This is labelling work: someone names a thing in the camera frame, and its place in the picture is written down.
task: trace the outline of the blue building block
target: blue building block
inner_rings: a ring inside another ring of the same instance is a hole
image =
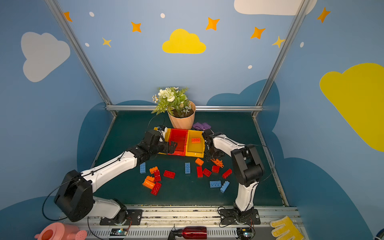
[[[141,174],[145,173],[145,162],[143,162],[142,164],[140,164],[140,173],[141,173]]]
[[[211,188],[214,188],[214,187],[221,187],[221,181],[209,181],[209,186]]]
[[[224,193],[228,186],[229,186],[229,182],[225,181],[223,186],[220,188],[220,192]]]
[[[191,174],[191,163],[190,162],[185,163],[185,174]]]

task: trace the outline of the white cloud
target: white cloud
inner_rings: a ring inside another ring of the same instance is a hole
[[[317,0],[310,0],[306,14]],[[301,0],[235,0],[235,10],[243,14],[296,15]]]
[[[49,33],[34,32],[22,36],[22,51],[26,58],[23,66],[25,76],[31,82],[41,81],[70,56],[66,42],[58,41]]]

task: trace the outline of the black mounting plate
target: black mounting plate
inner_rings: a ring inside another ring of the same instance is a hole
[[[131,224],[131,219],[132,219],[131,225],[140,225],[143,210],[141,210],[141,209],[127,209],[126,212],[127,212],[127,220],[123,224],[118,225],[114,222],[113,219],[105,217],[105,218],[102,218],[100,220],[100,225],[101,226],[127,226],[127,225]]]
[[[221,225],[260,225],[260,217],[257,209],[252,209],[249,217],[246,218],[247,221],[242,221],[243,223],[238,223],[235,220],[235,210],[234,209],[219,209],[219,214],[221,216]]]

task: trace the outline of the pink flower pot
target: pink flower pot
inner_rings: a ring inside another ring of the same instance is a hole
[[[191,129],[193,126],[193,122],[195,121],[195,112],[196,112],[196,105],[189,101],[189,104],[192,106],[193,114],[187,118],[176,118],[174,116],[171,116],[168,113],[170,122],[172,123],[172,126],[174,128],[178,129]]]
[[[35,235],[37,240],[84,240],[86,237],[87,231],[79,231],[78,227],[61,222],[52,223]]]

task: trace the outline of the yellow glove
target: yellow glove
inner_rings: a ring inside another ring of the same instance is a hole
[[[282,219],[272,221],[270,223],[272,230],[272,236],[278,237],[276,240],[302,240],[304,236],[297,230],[292,220],[285,216]]]

